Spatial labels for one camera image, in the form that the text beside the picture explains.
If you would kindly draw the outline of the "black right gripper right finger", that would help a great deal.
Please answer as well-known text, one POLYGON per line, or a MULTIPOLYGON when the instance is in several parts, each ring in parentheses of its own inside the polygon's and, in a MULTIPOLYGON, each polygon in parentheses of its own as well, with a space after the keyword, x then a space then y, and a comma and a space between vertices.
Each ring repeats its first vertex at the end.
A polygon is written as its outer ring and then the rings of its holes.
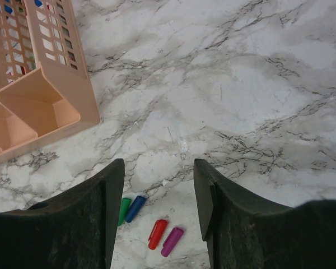
POLYGON ((336 200, 288 207, 194 162, 202 239, 212 268, 336 268, 336 200))

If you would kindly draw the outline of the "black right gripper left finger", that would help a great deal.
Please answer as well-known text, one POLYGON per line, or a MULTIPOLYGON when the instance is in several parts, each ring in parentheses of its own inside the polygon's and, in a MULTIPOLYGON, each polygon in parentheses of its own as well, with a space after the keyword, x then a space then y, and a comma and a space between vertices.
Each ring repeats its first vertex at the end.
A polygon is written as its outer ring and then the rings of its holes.
POLYGON ((116 159, 48 200, 1 212, 0 268, 110 268, 124 177, 116 159))

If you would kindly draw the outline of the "green pen cap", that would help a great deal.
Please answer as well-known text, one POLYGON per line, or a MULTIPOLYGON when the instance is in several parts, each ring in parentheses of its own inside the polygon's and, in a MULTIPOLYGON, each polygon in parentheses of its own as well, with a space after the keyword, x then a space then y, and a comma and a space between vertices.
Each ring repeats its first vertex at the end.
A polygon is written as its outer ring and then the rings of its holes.
POLYGON ((131 198, 122 198, 121 204, 120 204, 120 211, 119 211, 119 220, 118 220, 118 226, 121 226, 121 224, 125 220, 125 216, 127 214, 127 211, 129 209, 129 206, 131 204, 132 199, 131 198))

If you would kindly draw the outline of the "blue pen cap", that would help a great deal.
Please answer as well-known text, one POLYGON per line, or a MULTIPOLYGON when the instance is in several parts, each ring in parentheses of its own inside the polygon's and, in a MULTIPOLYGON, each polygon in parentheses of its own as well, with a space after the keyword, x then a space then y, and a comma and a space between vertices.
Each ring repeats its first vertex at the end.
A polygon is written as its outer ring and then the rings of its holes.
POLYGON ((131 223, 137 216, 141 208, 144 206, 146 201, 147 201, 146 197, 137 196, 128 208, 128 211, 125 215, 125 222, 131 223))

